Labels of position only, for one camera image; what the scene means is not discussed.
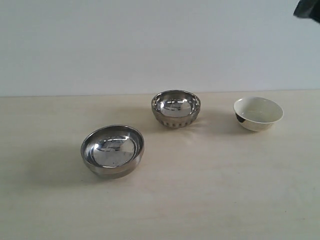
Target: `white wall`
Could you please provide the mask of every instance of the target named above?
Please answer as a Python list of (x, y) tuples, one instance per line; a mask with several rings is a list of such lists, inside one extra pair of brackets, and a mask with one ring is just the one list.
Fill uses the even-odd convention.
[(1, 0), (0, 96), (320, 88), (298, 0)]

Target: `stainless steel bowl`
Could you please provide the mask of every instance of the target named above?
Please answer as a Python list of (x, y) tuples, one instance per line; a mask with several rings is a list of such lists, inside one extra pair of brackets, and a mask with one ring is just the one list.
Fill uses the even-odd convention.
[(200, 105), (196, 95), (183, 90), (163, 91), (151, 101), (155, 119), (172, 129), (183, 128), (196, 120)]
[(95, 174), (120, 178), (131, 173), (144, 154), (142, 134), (125, 125), (111, 125), (91, 133), (81, 145), (84, 164)]

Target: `metal bowl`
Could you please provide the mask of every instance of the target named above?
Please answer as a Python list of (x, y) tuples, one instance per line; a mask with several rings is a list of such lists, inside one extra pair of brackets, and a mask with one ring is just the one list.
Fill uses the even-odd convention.
[(163, 91), (151, 101), (155, 119), (172, 129), (183, 128), (196, 120), (200, 105), (196, 95), (183, 90)]
[(81, 145), (84, 164), (95, 174), (120, 178), (131, 173), (144, 154), (142, 134), (125, 125), (110, 125), (91, 133)]

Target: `dark object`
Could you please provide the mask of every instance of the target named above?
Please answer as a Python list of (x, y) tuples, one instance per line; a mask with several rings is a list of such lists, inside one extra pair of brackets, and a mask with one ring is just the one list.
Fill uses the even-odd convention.
[(320, 0), (300, 0), (293, 15), (300, 19), (312, 19), (320, 23)]
[(235, 114), (235, 116), (236, 116), (236, 119), (238, 119), (238, 121), (239, 121), (240, 123), (243, 123), (243, 122), (245, 121), (245, 119), (242, 118), (242, 117), (240, 117), (238, 114)]

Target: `table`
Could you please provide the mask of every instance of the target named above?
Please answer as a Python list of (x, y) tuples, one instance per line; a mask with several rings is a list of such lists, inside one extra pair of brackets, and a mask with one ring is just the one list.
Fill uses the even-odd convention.
[[(311, 240), (320, 236), (320, 90), (199, 93), (191, 125), (165, 128), (153, 95), (0, 98), (1, 240)], [(245, 96), (284, 118), (250, 132)], [(80, 146), (107, 125), (145, 139), (138, 168), (101, 180)]]

